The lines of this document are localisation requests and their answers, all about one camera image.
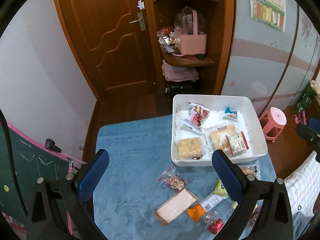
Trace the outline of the clear bag fried balls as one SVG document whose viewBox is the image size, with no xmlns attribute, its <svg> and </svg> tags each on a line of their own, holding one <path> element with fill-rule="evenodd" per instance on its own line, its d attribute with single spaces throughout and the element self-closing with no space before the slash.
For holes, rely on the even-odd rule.
<svg viewBox="0 0 320 240">
<path fill-rule="evenodd" d="M 240 165 L 241 170 L 245 175 L 251 174 L 255 178 L 260 179 L 260 166 L 259 164 Z"/>
</svg>

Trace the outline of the pink plastic stool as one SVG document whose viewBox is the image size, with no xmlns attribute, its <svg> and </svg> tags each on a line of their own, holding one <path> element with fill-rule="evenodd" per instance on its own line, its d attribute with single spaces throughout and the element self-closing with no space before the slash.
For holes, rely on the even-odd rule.
<svg viewBox="0 0 320 240">
<path fill-rule="evenodd" d="M 264 124 L 263 134 L 265 139 L 272 142 L 275 142 L 287 124 L 285 113 L 276 107 L 264 111 L 259 117 L 259 121 Z"/>
</svg>

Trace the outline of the blue white small packet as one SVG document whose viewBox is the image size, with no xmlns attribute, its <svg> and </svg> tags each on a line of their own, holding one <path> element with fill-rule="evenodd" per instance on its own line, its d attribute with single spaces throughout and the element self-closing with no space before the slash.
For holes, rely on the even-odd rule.
<svg viewBox="0 0 320 240">
<path fill-rule="evenodd" d="M 223 120 L 230 120 L 233 122 L 239 122 L 238 120 L 238 111 L 233 111 L 229 107 L 225 108 L 225 113 L 222 117 Z"/>
</svg>

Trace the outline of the green flower wrap bag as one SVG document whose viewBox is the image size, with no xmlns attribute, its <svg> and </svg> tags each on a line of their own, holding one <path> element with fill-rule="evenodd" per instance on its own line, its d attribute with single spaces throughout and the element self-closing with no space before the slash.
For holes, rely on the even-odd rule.
<svg viewBox="0 0 320 240">
<path fill-rule="evenodd" d="M 305 111 L 316 96 L 319 96 L 319 83 L 315 80 L 311 80 L 304 89 L 303 95 L 297 103 L 297 113 Z"/>
</svg>

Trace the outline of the orange white snack bar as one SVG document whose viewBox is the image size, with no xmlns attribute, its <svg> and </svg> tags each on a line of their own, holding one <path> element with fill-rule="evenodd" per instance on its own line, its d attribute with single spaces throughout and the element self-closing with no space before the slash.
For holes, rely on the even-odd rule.
<svg viewBox="0 0 320 240">
<path fill-rule="evenodd" d="M 226 198 L 228 198 L 228 195 L 221 196 L 217 193 L 211 193 L 199 203 L 187 209 L 187 215 L 193 222 L 197 223 L 201 217 Z"/>
</svg>

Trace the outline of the white plastic storage bin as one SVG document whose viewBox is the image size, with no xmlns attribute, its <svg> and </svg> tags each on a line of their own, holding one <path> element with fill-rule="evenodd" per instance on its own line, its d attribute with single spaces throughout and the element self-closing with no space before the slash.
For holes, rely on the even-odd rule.
<svg viewBox="0 0 320 240">
<path fill-rule="evenodd" d="M 171 159 L 184 166 L 210 166 L 223 150 L 235 164 L 267 154 L 258 116 L 244 96 L 178 94 L 173 98 Z"/>
</svg>

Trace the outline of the blue plush table cloth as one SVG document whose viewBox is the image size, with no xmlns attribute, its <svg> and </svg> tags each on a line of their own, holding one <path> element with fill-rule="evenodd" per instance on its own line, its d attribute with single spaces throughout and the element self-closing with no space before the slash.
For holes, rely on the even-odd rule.
<svg viewBox="0 0 320 240">
<path fill-rule="evenodd" d="M 94 220 L 108 239 L 213 239 L 203 222 L 186 213 L 162 226 L 155 210 L 174 195 L 160 185 L 171 166 L 172 117 L 107 125 L 98 132 L 97 149 L 110 164 L 93 193 Z"/>
</svg>

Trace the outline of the red candy clear packet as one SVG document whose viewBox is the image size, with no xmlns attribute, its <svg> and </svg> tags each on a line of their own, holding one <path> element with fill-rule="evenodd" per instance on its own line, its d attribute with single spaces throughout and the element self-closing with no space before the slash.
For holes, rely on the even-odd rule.
<svg viewBox="0 0 320 240">
<path fill-rule="evenodd" d="M 214 235 L 217 235 L 224 226 L 220 215 L 214 210 L 210 210 L 204 215 L 203 222 L 207 225 L 207 229 Z"/>
</svg>

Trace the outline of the folded pink cloths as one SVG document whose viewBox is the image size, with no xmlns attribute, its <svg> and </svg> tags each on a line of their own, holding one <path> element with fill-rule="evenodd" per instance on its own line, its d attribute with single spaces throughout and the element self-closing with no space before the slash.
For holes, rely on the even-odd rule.
<svg viewBox="0 0 320 240">
<path fill-rule="evenodd" d="M 163 60 L 163 76 L 167 81 L 183 82 L 199 79 L 199 74 L 195 68 L 175 67 Z"/>
</svg>

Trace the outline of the green chalkboard pink frame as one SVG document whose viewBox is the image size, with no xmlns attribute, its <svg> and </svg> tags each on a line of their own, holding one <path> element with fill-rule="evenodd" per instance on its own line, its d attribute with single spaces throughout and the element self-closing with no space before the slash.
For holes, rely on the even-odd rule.
<svg viewBox="0 0 320 240">
<path fill-rule="evenodd" d="M 38 178 L 59 180 L 85 162 L 65 152 L 46 149 L 15 126 L 1 126 L 1 212 L 26 226 L 28 207 Z"/>
</svg>

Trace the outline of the green small snack packet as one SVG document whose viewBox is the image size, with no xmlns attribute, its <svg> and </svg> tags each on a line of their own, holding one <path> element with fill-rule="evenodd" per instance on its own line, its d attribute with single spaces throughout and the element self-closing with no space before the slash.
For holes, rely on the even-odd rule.
<svg viewBox="0 0 320 240">
<path fill-rule="evenodd" d="M 228 197 L 228 193 L 222 183 L 222 181 L 219 179 L 215 185 L 215 189 L 213 191 L 213 194 L 217 194 L 221 197 Z"/>
</svg>

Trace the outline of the red striped white snack packet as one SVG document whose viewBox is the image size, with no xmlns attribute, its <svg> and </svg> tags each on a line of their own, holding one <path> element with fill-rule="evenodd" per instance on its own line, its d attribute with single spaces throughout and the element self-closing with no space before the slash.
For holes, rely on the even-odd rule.
<svg viewBox="0 0 320 240">
<path fill-rule="evenodd" d="M 243 132 L 231 136 L 229 134 L 221 135 L 220 146 L 225 154 L 235 156 L 242 154 L 249 149 L 246 137 Z"/>
</svg>

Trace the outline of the pink handled basket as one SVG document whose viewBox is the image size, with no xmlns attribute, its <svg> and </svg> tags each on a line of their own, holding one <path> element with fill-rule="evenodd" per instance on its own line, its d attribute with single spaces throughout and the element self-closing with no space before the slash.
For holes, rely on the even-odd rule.
<svg viewBox="0 0 320 240">
<path fill-rule="evenodd" d="M 206 20 L 191 7 L 176 15 L 175 44 L 183 55 L 205 54 L 207 48 Z"/>
</svg>

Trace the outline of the colourful wall poster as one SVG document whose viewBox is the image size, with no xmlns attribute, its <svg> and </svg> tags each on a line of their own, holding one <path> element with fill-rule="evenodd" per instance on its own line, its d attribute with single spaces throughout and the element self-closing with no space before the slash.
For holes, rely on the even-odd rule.
<svg viewBox="0 0 320 240">
<path fill-rule="evenodd" d="M 251 18 L 282 32 L 286 23 L 286 0 L 249 0 Z"/>
</svg>

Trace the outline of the white checked bedding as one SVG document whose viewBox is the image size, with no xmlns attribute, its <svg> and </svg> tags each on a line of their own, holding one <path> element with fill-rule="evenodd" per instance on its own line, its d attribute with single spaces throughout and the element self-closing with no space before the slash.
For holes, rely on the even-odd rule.
<svg viewBox="0 0 320 240">
<path fill-rule="evenodd" d="M 313 207 L 319 195 L 319 162 L 317 153 L 312 153 L 285 180 L 285 186 L 294 215 L 301 212 L 306 217 L 313 216 Z"/>
</svg>

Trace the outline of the clear nut snack packet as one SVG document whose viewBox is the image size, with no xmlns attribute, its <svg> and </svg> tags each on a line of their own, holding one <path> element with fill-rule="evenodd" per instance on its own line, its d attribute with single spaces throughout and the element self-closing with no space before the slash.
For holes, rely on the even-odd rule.
<svg viewBox="0 0 320 240">
<path fill-rule="evenodd" d="M 176 171 L 175 165 L 170 165 L 167 170 L 162 173 L 158 180 L 159 185 L 169 187 L 177 192 L 182 191 L 188 184 L 186 179 L 183 179 Z"/>
</svg>

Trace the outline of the beige wafer cracker pack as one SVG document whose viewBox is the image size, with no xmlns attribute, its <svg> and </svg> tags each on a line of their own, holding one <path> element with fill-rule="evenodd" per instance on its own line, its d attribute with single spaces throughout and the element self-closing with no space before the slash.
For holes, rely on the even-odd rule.
<svg viewBox="0 0 320 240">
<path fill-rule="evenodd" d="M 195 194 L 188 189 L 183 189 L 156 209 L 155 217 L 163 226 L 167 226 L 197 200 L 198 197 Z"/>
</svg>

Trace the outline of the mountain print cracker pack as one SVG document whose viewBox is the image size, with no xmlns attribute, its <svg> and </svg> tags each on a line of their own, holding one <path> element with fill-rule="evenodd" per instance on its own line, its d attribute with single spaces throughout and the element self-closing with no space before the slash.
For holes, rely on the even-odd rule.
<svg viewBox="0 0 320 240">
<path fill-rule="evenodd" d="M 236 127 L 231 122 L 225 122 L 207 129 L 209 143 L 213 150 L 223 150 L 230 153 L 227 138 L 236 135 Z"/>
</svg>

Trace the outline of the brown wooden door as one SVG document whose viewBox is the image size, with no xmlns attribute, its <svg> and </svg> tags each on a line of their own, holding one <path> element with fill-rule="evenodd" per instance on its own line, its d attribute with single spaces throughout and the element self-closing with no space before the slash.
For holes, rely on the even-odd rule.
<svg viewBox="0 0 320 240">
<path fill-rule="evenodd" d="M 69 47 L 95 97 L 158 91 L 143 0 L 54 0 Z M 141 31 L 137 13 L 146 30 Z"/>
</svg>

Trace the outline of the yellow puffed snack pack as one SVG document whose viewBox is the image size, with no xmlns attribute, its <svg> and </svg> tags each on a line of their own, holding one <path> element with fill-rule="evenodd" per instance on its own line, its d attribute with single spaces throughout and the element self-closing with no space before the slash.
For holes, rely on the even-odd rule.
<svg viewBox="0 0 320 240">
<path fill-rule="evenodd" d="M 204 141 L 201 137 L 181 139 L 176 142 L 176 154 L 179 160 L 198 160 L 206 153 Z"/>
</svg>

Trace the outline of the wooden corner shelf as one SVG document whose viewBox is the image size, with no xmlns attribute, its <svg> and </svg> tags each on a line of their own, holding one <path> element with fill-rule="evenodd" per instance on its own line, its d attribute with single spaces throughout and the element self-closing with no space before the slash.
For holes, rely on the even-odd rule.
<svg viewBox="0 0 320 240">
<path fill-rule="evenodd" d="M 195 68 L 192 93 L 220 94 L 233 42 L 235 0 L 145 0 L 159 91 L 162 64 Z"/>
</svg>

